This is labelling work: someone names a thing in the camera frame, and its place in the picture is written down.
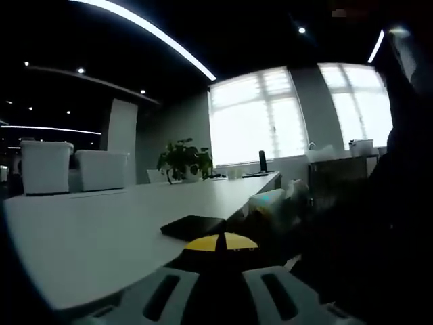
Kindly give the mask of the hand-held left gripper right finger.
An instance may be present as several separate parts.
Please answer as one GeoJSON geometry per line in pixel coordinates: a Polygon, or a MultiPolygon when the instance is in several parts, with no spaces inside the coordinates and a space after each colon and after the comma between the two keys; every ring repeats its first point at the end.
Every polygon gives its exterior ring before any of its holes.
{"type": "Polygon", "coordinates": [[[251,239],[221,234],[222,324],[354,324],[251,239]]]}

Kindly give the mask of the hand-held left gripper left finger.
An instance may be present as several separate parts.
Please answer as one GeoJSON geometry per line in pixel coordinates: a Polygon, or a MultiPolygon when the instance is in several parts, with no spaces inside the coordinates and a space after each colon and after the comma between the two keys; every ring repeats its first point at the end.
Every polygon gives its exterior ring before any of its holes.
{"type": "Polygon", "coordinates": [[[199,273],[160,267],[103,307],[73,324],[180,324],[199,273]]]}

